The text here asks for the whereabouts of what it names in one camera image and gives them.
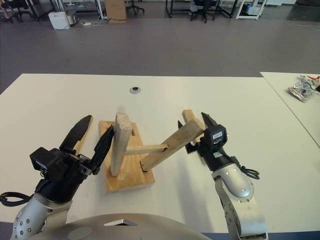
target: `office chair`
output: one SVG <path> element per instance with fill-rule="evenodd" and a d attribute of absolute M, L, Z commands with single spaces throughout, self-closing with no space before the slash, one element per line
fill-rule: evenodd
<path fill-rule="evenodd" d="M 4 0 L 4 3 L 1 4 L 1 7 L 5 9 L 11 9 L 12 13 L 13 13 L 13 9 L 18 10 L 16 13 L 12 14 L 9 17 L 9 21 L 11 23 L 13 23 L 13 20 L 12 20 L 13 17 L 18 19 L 18 21 L 22 23 L 23 22 L 22 14 L 28 14 L 30 17 L 33 17 L 33 14 L 31 12 L 20 10 L 20 8 L 24 8 L 24 9 L 29 8 L 28 4 L 26 3 L 26 0 L 13 0 L 13 1 Z"/>
<path fill-rule="evenodd" d="M 204 18 L 204 23 L 207 23 L 207 14 L 212 16 L 212 20 L 215 20 L 216 18 L 216 11 L 213 10 L 213 13 L 209 13 L 209 9 L 212 9 L 212 7 L 217 8 L 217 2 L 219 0 L 194 0 L 194 4 L 199 7 L 203 7 L 203 9 L 199 9 L 198 11 L 193 11 L 191 13 L 190 21 L 192 21 L 195 17 L 198 16 L 198 13 L 201 13 L 202 17 Z"/>
<path fill-rule="evenodd" d="M 126 7 L 125 7 L 125 10 L 128 11 L 129 9 L 133 9 L 133 12 L 134 12 L 134 15 L 135 15 L 135 16 L 137 16 L 136 10 L 137 10 L 137 11 L 142 10 L 142 12 L 145 13 L 145 10 L 144 10 L 143 8 L 138 7 L 138 6 L 135 5 L 134 0 L 131 0 L 131 3 L 132 3 L 132 4 L 131 4 L 130 6 L 126 6 Z"/>

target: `cardboard box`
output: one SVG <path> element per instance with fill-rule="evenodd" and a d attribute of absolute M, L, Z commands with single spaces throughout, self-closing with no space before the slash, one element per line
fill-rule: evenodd
<path fill-rule="evenodd" d="M 104 5 L 109 24 L 125 24 L 127 22 L 124 0 L 104 0 Z"/>

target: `white box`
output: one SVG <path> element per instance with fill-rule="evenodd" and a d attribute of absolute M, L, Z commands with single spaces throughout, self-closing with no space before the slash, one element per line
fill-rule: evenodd
<path fill-rule="evenodd" d="M 50 12 L 48 16 L 54 29 L 64 30 L 70 28 L 67 15 L 64 11 Z"/>

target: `black cable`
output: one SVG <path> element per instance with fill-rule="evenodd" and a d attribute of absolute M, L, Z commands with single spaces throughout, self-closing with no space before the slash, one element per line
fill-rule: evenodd
<path fill-rule="evenodd" d="M 248 177 L 252 178 L 252 179 L 256 179 L 259 180 L 259 174 L 260 172 L 258 172 L 257 170 L 253 170 L 253 169 L 249 169 L 246 168 L 245 166 L 241 166 L 240 162 L 238 161 L 238 159 L 235 156 L 229 156 L 225 150 L 223 148 L 221 148 L 220 153 L 222 153 L 222 155 L 224 155 L 226 158 L 228 158 L 229 160 L 231 160 L 232 162 L 234 162 L 238 168 L 241 170 L 241 172 L 243 172 L 245 175 L 247 175 Z"/>
<path fill-rule="evenodd" d="M 25 195 L 20 192 L 7 191 L 0 195 L 0 202 L 7 207 L 15 207 L 29 202 L 32 196 Z M 22 199 L 19 201 L 8 201 L 8 198 Z"/>

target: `gray floor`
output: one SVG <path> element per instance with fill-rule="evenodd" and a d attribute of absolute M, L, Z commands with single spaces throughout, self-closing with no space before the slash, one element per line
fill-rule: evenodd
<path fill-rule="evenodd" d="M 291 7 L 267 8 L 259 20 L 219 14 L 204 24 L 200 18 L 189 21 L 185 13 L 168 18 L 163 2 L 138 5 L 145 15 L 129 13 L 126 24 L 53 30 L 49 21 L 27 15 L 24 23 L 1 23 L 0 93 L 22 73 L 258 77 L 259 72 L 320 72 L 320 22 L 283 19 Z"/>

